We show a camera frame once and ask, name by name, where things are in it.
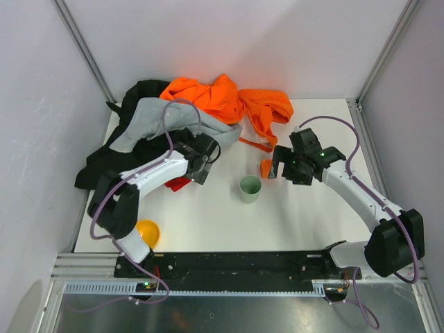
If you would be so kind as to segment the grey sweatshirt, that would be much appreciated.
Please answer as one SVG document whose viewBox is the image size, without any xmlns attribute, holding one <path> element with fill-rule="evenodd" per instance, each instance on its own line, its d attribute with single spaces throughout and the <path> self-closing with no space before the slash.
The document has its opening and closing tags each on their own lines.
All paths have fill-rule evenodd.
<svg viewBox="0 0 444 333">
<path fill-rule="evenodd" d="M 128 153 L 136 143 L 152 140 L 160 133 L 188 128 L 193 134 L 205 133 L 214 138 L 221 147 L 234 144 L 240 138 L 242 127 L 228 125 L 202 110 L 186 103 L 172 103 L 159 98 L 143 98 L 123 134 L 117 137 L 110 149 Z"/>
</svg>

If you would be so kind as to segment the black cloth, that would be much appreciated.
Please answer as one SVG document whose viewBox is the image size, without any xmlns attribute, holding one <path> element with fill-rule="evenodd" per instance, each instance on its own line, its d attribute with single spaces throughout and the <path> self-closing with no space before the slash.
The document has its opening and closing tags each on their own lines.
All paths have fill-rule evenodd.
<svg viewBox="0 0 444 333">
<path fill-rule="evenodd" d="M 119 125 L 114 129 L 107 142 L 86 158 L 86 166 L 78 172 L 74 187 L 94 190 L 99 178 L 106 171 L 121 173 L 140 167 L 166 153 L 169 143 L 163 132 L 152 140 L 139 140 L 128 153 L 116 152 L 110 149 L 110 145 L 128 127 L 139 100 L 147 97 L 159 97 L 168 85 L 169 82 L 164 80 L 141 80 L 126 92 L 120 106 L 111 102 L 107 103 L 111 111 L 119 116 Z"/>
</svg>

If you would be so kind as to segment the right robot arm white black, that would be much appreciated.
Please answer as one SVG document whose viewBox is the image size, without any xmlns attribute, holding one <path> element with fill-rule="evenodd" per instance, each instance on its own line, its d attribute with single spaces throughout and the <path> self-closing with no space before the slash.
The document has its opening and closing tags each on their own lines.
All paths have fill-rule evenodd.
<svg viewBox="0 0 444 333">
<path fill-rule="evenodd" d="M 290 147 L 274 148 L 268 178 L 282 176 L 295 185 L 323 183 L 349 204 L 370 232 L 368 241 L 331 246 L 336 266 L 368 267 L 383 278 L 408 265 L 418 269 L 425 255 L 422 215 L 402 209 L 367 185 L 339 149 L 321 146 L 312 129 L 292 132 L 289 139 Z"/>
</svg>

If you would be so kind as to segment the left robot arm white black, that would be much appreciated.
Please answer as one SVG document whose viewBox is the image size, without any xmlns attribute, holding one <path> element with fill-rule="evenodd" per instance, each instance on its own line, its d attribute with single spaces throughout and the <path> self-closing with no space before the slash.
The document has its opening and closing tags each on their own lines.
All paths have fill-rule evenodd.
<svg viewBox="0 0 444 333">
<path fill-rule="evenodd" d="M 119 251 L 138 264 L 152 252 L 136 228 L 140 200 L 176 178 L 203 184 L 221 155 L 220 144 L 205 133 L 195 135 L 185 130 L 175 142 L 170 136 L 166 138 L 169 148 L 156 159 L 132 170 L 107 171 L 101 176 L 87 208 L 92 218 L 91 237 L 95 237 L 94 226 L 99 225 Z"/>
</svg>

